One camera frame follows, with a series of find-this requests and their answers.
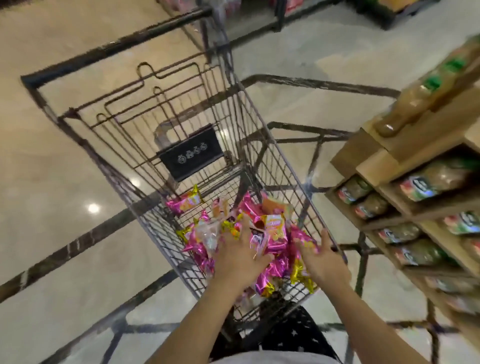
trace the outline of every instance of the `metal shopping cart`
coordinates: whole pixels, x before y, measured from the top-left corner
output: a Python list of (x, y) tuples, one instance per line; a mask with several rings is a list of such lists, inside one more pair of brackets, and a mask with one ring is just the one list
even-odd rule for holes
[[(166, 67), (155, 70), (151, 63), (141, 62), (137, 79), (106, 93), (109, 85), (100, 78), (96, 92), (101, 94), (79, 106), (67, 107), (56, 100), (49, 103), (43, 96), (55, 93), (65, 80), (80, 88), (84, 69), (96, 74), (100, 63), (118, 67), (123, 61), (115, 59), (122, 52), (141, 52), (140, 44), (183, 26), (207, 27), (216, 36), (205, 40), (205, 52)], [(158, 52), (170, 54), (171, 50)], [(235, 206), (247, 190), (258, 201), (260, 190), (266, 189), (275, 198), (292, 203), (298, 224), (319, 238), (324, 222), (235, 76), (214, 9), (196, 9), (172, 18), (23, 76), (22, 82), (48, 118), (97, 164), (196, 298), (204, 291), (206, 278), (189, 254), (182, 252), (184, 244), (176, 231), (190, 224), (202, 209), (209, 211), (217, 196)], [(165, 202), (195, 184), (204, 204), (179, 218), (172, 215)], [(285, 300), (267, 300), (248, 311), (234, 307), (222, 329), (226, 338), (248, 347), (308, 297), (301, 284), (292, 285), (288, 279), (279, 291)]]

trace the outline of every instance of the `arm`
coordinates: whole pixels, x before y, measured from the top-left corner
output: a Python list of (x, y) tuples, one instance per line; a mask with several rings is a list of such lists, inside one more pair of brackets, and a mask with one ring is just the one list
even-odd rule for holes
[(327, 230), (322, 231), (319, 253), (297, 246), (312, 279), (335, 307), (363, 364), (428, 364), (350, 287), (350, 271), (341, 256), (331, 250)]
[(222, 324), (241, 295), (271, 262), (264, 255), (254, 260), (250, 229), (242, 228), (234, 239), (230, 233), (220, 239), (215, 256), (215, 276), (195, 307), (170, 334), (146, 364), (207, 364)]

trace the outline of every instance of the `star print pants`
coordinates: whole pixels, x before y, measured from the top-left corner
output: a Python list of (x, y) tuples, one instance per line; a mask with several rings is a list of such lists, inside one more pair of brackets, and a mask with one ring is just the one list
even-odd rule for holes
[[(327, 342), (312, 317), (301, 306), (273, 326), (262, 341), (258, 343), (258, 347), (255, 350), (311, 352), (329, 356), (340, 362), (337, 354)], [(214, 362), (240, 352), (241, 350), (227, 349), (225, 338), (219, 335), (210, 354), (210, 360)]]

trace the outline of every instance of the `marble floor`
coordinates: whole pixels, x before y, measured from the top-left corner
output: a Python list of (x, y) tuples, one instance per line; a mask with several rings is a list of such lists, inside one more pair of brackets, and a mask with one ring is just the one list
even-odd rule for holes
[[(467, 35), (478, 33), (479, 15), (480, 3), (444, 0), (384, 32), (340, 4), (236, 48), (235, 69), (240, 79), (265, 73), (400, 89)], [(125, 317), (128, 325), (148, 323), (160, 328), (156, 333), (121, 336), (109, 360), (143, 363), (195, 303), (183, 283), (169, 275), (170, 265), (140, 224), (124, 212), (124, 202), (99, 169), (43, 115), (19, 79), (165, 19), (167, 15), (153, 0), (36, 0), (0, 11), (0, 45), (7, 50), (0, 57), (2, 363), (38, 364), (47, 358), (51, 359), (46, 363), (105, 363), (115, 328), (105, 325), (82, 334), (112, 312), (116, 318)], [(56, 81), (44, 92), (53, 100), (54, 110), (62, 112), (135, 80), (136, 66), (142, 61), (161, 68), (194, 52), (183, 32), (175, 31)], [(266, 122), (345, 131), (357, 130), (391, 103), (387, 97), (289, 85), (256, 84), (247, 91)], [(283, 131), (274, 135), (289, 137)], [(340, 180), (329, 160), (342, 144), (323, 145), (313, 174), (316, 187)], [(303, 153), (311, 155), (314, 149), (314, 143), (302, 145)], [(295, 145), (282, 145), (282, 151), (300, 179), (305, 179), (311, 158), (307, 162), (301, 158)], [(138, 176), (120, 170), (134, 185), (151, 192)], [(313, 202), (339, 243), (356, 241), (358, 231), (322, 194), (315, 194)], [(123, 216), (123, 228), (108, 233), (98, 228), (118, 214)], [(30, 268), (53, 253), (65, 256), (51, 260), (50, 273)], [(355, 275), (359, 257), (355, 252), (348, 257)], [(169, 284), (163, 287), (159, 277), (167, 277), (162, 282)], [(136, 306), (135, 302), (142, 302), (136, 301), (136, 294), (149, 285), (154, 286), (149, 298)], [(9, 293), (11, 289), (18, 293)], [(121, 306), (132, 297), (132, 304)], [(369, 262), (363, 297), (388, 321), (421, 320), (426, 315), (422, 294), (382, 256)], [(304, 306), (319, 324), (339, 321), (321, 292)], [(448, 324), (441, 316), (438, 320)], [(430, 336), (425, 330), (399, 334), (430, 356)], [(342, 356), (345, 333), (326, 336)], [(480, 355), (460, 335), (445, 335), (441, 340), (440, 363), (457, 363), (459, 358), (479, 361)], [(71, 350), (52, 357), (72, 341)]]

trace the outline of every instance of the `person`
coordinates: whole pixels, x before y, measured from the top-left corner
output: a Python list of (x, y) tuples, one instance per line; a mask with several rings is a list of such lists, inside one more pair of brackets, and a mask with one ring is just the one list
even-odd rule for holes
[[(250, 229), (240, 238), (220, 239), (215, 275), (195, 307), (146, 364), (206, 364), (222, 324), (235, 300), (273, 259), (256, 257), (250, 248)], [(335, 307), (362, 364), (427, 364), (350, 286), (351, 273), (332, 249), (326, 229), (318, 253), (300, 244), (307, 271)], [(225, 357), (216, 364), (335, 364), (339, 359), (303, 307), (278, 323), (260, 343), (261, 350)]]

